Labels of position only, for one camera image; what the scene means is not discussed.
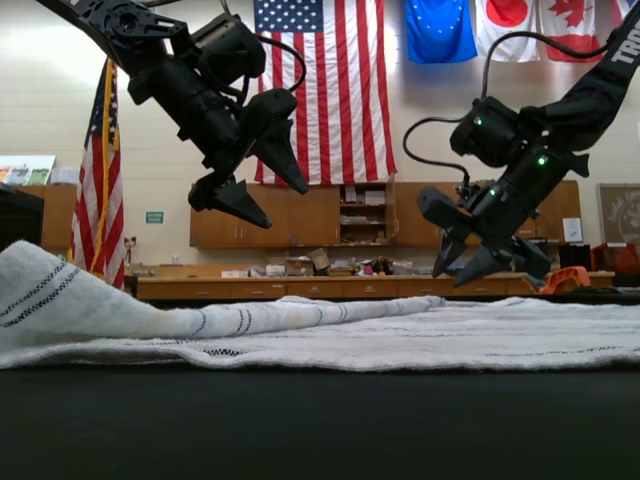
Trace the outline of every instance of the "orange object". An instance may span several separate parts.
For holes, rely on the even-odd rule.
[[[591,278],[589,278],[589,273],[584,267],[567,267],[555,271],[549,276],[546,285],[542,288],[537,288],[526,277],[523,280],[540,295],[566,293],[567,287],[570,286],[573,288],[575,286],[591,286]]]

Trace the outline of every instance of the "flag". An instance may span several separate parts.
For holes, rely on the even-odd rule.
[[[352,184],[394,173],[383,0],[255,0],[254,7],[256,31],[295,48],[307,65],[291,132],[307,182]],[[298,62],[265,48],[258,89],[293,85],[302,71]],[[282,183],[262,162],[256,181]]]
[[[464,62],[477,55],[468,0],[405,0],[409,60]]]
[[[478,54],[486,57],[491,45],[510,32],[537,31],[534,0],[476,0]],[[516,37],[502,42],[493,52],[499,62],[532,62],[540,59],[534,38]]]
[[[596,38],[596,0],[539,0],[542,33],[577,50],[590,52],[600,47]],[[600,57],[574,58],[546,46],[549,59],[559,62],[594,62]]]
[[[110,285],[124,285],[124,211],[120,175],[118,71],[108,59],[91,113],[71,230],[71,258]]]
[[[609,0],[613,26],[619,27],[636,0]]]

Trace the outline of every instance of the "american flag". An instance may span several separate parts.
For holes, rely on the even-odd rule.
[[[71,234],[72,260],[110,285],[124,285],[118,70],[108,59],[91,114]]]
[[[256,31],[296,49],[307,64],[295,96],[291,145],[310,185],[395,173],[384,61],[383,0],[254,0]],[[300,77],[294,57],[265,45],[262,92]],[[281,183],[258,162],[256,181]]]

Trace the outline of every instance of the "red circle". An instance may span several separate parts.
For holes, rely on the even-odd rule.
[[[528,14],[526,0],[487,0],[487,17],[501,27],[522,25]]]

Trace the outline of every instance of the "wooden counter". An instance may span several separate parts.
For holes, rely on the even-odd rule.
[[[276,299],[285,295],[308,298],[394,298],[424,295],[484,296],[531,295],[523,274],[491,275],[463,287],[453,288],[453,278],[394,275],[385,277],[141,277],[140,300]],[[614,274],[590,273],[593,287],[612,285]]]

